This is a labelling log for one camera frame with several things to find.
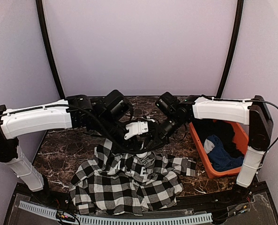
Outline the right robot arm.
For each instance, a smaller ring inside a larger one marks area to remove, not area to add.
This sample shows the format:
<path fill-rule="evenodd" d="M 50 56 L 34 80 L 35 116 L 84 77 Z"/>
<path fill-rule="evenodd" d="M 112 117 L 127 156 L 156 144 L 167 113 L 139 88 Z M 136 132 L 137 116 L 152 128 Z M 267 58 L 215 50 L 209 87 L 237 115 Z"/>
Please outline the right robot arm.
<path fill-rule="evenodd" d="M 208 176 L 236 175 L 228 199 L 239 203 L 274 144 L 268 102 L 261 96 L 237 100 L 204 95 L 181 101 L 166 92 L 155 104 L 166 120 L 148 125 L 146 149 L 164 147 L 181 126 L 188 125 Z"/>

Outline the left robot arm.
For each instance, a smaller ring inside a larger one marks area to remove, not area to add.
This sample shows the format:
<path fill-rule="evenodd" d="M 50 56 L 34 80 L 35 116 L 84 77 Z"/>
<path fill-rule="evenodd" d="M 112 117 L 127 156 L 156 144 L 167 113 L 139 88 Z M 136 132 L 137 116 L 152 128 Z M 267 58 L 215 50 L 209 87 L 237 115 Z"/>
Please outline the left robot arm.
<path fill-rule="evenodd" d="M 86 95 L 23 109 L 8 109 L 0 105 L 0 162 L 8 165 L 44 204 L 52 204 L 55 194 L 49 190 L 47 178 L 25 157 L 18 137 L 50 129 L 86 128 L 105 136 L 125 152 L 141 153 L 135 138 L 149 131 L 145 121 L 120 119 L 133 113 L 130 101 L 118 90 L 105 97 Z"/>

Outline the black white plaid shirt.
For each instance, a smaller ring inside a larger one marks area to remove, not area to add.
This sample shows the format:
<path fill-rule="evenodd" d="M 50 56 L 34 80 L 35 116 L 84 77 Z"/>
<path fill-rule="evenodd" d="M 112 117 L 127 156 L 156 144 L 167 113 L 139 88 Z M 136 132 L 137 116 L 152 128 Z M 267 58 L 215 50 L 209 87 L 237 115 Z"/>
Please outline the black white plaid shirt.
<path fill-rule="evenodd" d="M 94 149 L 73 176 L 69 194 L 81 215 L 101 211 L 109 215 L 141 216 L 176 205 L 183 191 L 180 176 L 195 176 L 196 161 L 151 151 L 141 155 L 115 154 L 108 139 Z"/>

